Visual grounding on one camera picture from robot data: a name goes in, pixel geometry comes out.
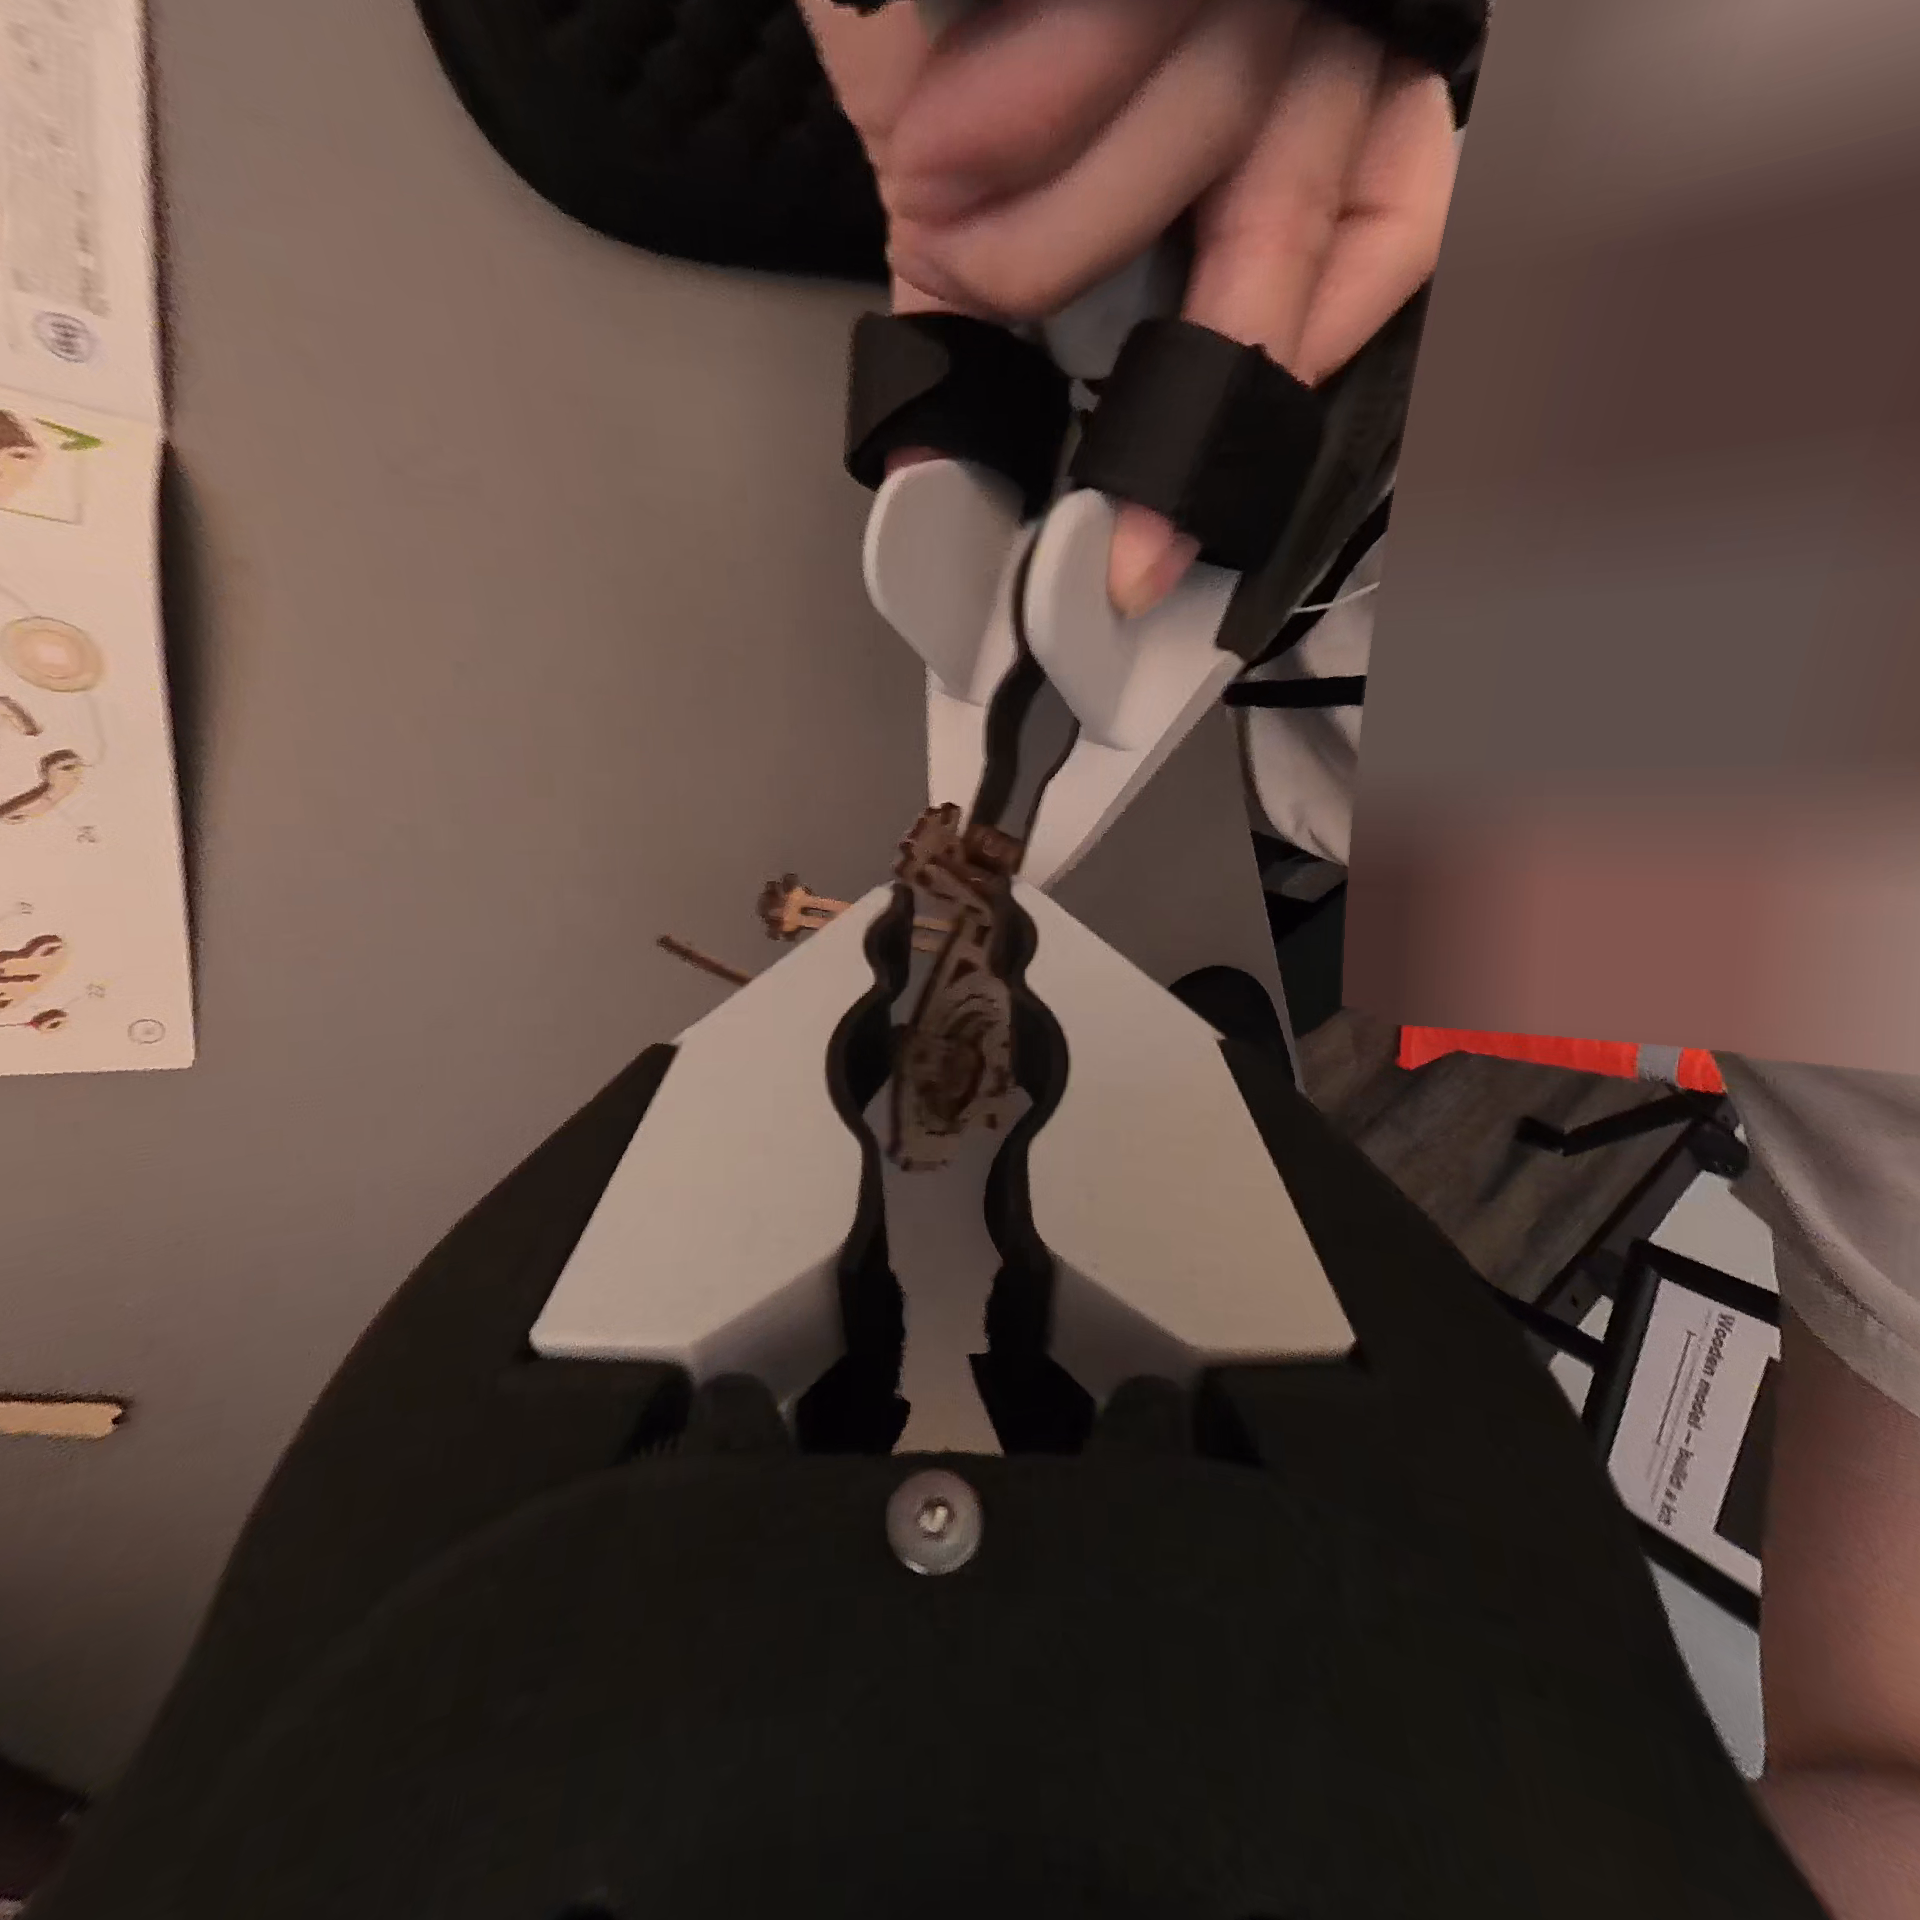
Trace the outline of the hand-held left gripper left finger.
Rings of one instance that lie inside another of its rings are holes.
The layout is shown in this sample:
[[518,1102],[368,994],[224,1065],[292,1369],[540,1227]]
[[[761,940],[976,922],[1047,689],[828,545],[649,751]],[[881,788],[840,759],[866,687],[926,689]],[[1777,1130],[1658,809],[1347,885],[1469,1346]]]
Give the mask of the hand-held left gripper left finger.
[[889,1452],[903,1304],[866,1111],[909,889],[886,883],[687,1026],[534,1326],[535,1355],[757,1380],[818,1452]]

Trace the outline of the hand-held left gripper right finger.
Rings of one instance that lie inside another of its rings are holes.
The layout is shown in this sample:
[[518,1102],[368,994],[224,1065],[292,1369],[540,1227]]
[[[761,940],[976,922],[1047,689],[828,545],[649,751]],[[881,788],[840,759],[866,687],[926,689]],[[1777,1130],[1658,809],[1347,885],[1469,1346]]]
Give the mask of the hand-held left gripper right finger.
[[1347,1365],[1354,1329],[1258,1127],[1254,1092],[1296,1092],[1268,988],[1219,962],[1164,984],[1019,883],[1004,909],[1025,1111],[979,1203],[1000,1450],[1081,1450],[1135,1380]]

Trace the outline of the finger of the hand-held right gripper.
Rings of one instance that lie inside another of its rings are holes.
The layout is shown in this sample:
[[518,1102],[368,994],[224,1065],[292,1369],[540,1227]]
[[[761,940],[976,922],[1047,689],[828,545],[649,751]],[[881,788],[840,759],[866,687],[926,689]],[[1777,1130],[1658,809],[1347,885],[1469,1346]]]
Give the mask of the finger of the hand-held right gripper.
[[1019,636],[1075,723],[1019,858],[1019,877],[1042,890],[1111,830],[1242,669],[1219,644],[1235,571],[1197,563],[1145,614],[1115,613],[1115,518],[1101,493],[1063,495],[1039,525],[1017,595]]
[[954,458],[908,465],[875,490],[863,583],[924,666],[929,805],[1032,837],[1046,796],[1046,677],[1032,634],[1043,517],[1007,483]]

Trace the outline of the dark wooden model assembly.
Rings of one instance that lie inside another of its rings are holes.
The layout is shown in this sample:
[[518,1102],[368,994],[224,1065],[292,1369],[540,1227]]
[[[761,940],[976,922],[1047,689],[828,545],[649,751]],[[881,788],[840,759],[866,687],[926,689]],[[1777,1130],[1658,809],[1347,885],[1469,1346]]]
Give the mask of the dark wooden model assembly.
[[1014,1116],[1010,925],[1019,840],[929,805],[901,837],[894,875],[931,912],[927,967],[894,1030],[886,1158],[931,1175],[974,1135]]

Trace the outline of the person's right hand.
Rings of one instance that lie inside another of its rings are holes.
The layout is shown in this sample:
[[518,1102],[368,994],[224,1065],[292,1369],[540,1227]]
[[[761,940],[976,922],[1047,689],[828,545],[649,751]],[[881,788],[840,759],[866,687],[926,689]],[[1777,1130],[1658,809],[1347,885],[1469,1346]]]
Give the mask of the person's right hand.
[[1189,220],[1180,315],[1308,386],[1437,267],[1488,5],[801,2],[889,306],[1039,325]]

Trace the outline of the orange strip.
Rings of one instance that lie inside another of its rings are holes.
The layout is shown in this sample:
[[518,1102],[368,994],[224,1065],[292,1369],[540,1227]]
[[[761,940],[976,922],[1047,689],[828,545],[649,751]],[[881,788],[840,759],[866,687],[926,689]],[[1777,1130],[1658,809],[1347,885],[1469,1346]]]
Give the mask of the orange strip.
[[1716,1056],[1703,1049],[1512,1035],[1457,1026],[1401,1024],[1395,1065],[1415,1072],[1448,1056],[1503,1060],[1627,1082],[1662,1084],[1675,1092],[1726,1092]]

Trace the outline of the white printed sign stand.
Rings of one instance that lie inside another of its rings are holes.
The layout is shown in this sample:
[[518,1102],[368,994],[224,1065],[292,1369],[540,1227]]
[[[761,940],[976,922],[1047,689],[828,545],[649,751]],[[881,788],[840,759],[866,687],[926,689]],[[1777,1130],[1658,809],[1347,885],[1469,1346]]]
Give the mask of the white printed sign stand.
[[1761,1618],[1779,1324],[1773,1290],[1638,1241],[1581,1406],[1644,1555],[1749,1629]]

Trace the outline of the person's pale shorts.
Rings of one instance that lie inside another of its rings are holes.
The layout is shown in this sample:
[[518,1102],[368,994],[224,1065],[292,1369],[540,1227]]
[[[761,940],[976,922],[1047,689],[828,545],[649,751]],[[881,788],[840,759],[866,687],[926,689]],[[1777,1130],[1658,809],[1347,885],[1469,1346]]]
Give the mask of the person's pale shorts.
[[1721,1053],[1783,1304],[1856,1379],[1917,1414],[1917,1080]]

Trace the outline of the illustrated instruction booklet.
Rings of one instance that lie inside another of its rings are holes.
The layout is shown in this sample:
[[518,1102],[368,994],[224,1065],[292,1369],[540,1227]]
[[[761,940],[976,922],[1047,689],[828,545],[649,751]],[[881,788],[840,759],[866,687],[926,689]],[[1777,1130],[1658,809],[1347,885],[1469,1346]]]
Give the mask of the illustrated instruction booklet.
[[196,1060],[145,11],[2,6],[2,1072]]

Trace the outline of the person's leg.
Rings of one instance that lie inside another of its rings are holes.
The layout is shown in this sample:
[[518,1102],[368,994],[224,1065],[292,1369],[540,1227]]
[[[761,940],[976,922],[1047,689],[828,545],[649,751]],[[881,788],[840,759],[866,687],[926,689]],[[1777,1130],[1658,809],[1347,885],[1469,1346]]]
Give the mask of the person's leg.
[[1790,1311],[1760,1668],[1770,1777],[1915,1777],[1917,1423]]

